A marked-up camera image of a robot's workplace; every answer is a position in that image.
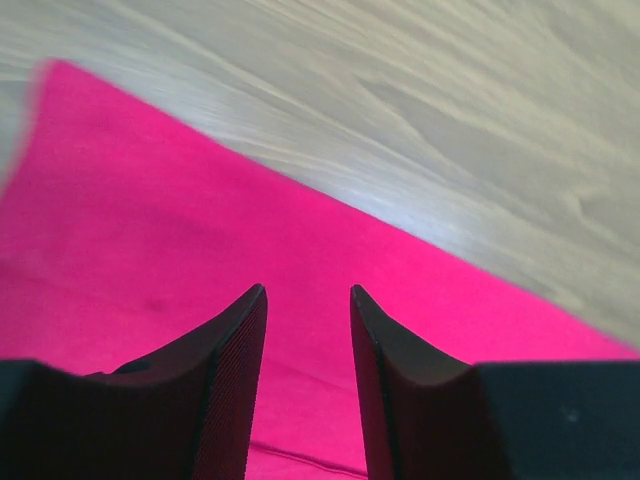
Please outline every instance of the magenta fabric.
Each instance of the magenta fabric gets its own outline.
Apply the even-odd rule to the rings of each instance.
[[[363,477],[349,288],[467,361],[636,358],[65,62],[0,204],[0,356],[111,371],[266,285],[247,478]]]

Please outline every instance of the pink yoga mat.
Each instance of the pink yoga mat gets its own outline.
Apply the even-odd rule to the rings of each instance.
[[[261,282],[270,311],[249,479],[365,476],[354,283],[467,362],[636,357],[69,63],[39,76],[36,97],[0,204],[0,356],[110,371]]]

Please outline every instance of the pink mat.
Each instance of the pink mat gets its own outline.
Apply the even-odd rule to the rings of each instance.
[[[264,283],[247,478],[363,477],[349,288],[467,362],[635,358],[556,307],[68,63],[0,204],[0,355],[110,371]]]

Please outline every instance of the pink carpet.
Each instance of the pink carpet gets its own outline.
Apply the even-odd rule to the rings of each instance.
[[[110,371],[256,282],[249,479],[363,477],[349,288],[467,362],[635,358],[558,308],[64,62],[0,204],[0,356]]]

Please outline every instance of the wooden floor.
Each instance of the wooden floor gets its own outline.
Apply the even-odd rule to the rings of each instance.
[[[637,0],[0,0],[0,175],[70,58],[640,345]]]

